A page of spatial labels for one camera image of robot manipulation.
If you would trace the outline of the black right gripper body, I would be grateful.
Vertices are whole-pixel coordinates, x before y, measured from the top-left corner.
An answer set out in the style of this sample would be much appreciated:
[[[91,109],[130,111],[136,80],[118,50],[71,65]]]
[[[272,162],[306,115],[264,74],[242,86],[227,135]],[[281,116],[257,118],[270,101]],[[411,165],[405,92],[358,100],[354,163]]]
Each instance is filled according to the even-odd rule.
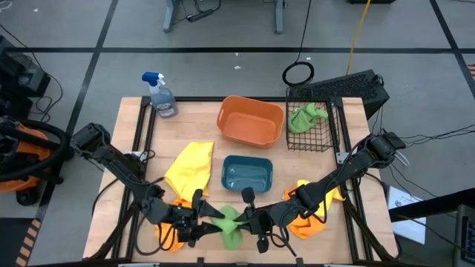
[[[244,212],[249,215],[248,224],[251,228],[250,234],[258,236],[258,251],[261,254],[268,251],[268,238],[271,239],[272,243],[275,246],[277,246],[278,248],[283,248],[284,238],[272,232],[273,226],[277,225],[277,223],[272,217],[272,211],[280,208],[284,204],[284,202],[278,202],[275,204],[256,208],[254,204],[255,192],[251,187],[244,188],[241,191],[241,196],[243,198],[243,201],[247,204],[247,207],[245,208]]]

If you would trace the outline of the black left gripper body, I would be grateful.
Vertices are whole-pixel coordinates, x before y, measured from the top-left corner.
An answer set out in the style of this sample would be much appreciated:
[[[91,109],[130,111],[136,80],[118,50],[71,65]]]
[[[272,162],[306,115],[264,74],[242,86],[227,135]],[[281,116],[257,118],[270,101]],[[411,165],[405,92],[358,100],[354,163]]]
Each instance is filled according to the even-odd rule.
[[[195,237],[198,226],[200,203],[203,190],[197,189],[191,201],[176,197],[171,202],[170,220],[163,223],[163,245],[165,248],[182,248],[185,244],[194,247],[199,238]]]

